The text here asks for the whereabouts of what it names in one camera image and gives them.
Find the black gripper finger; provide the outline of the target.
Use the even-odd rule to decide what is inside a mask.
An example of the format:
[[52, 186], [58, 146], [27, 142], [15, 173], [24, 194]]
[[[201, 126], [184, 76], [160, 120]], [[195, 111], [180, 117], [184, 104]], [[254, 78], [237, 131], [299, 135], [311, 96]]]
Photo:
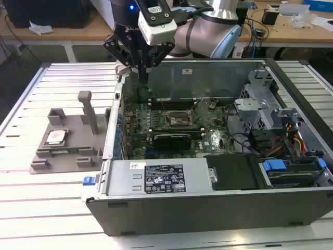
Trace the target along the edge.
[[148, 74], [152, 67], [158, 66], [174, 48], [173, 42], [164, 42], [160, 45], [144, 46], [144, 79], [148, 81]]
[[140, 81], [144, 81], [144, 68], [142, 58], [137, 48], [134, 34], [117, 35], [116, 33], [107, 37], [104, 48], [115, 57], [122, 65], [134, 69]]

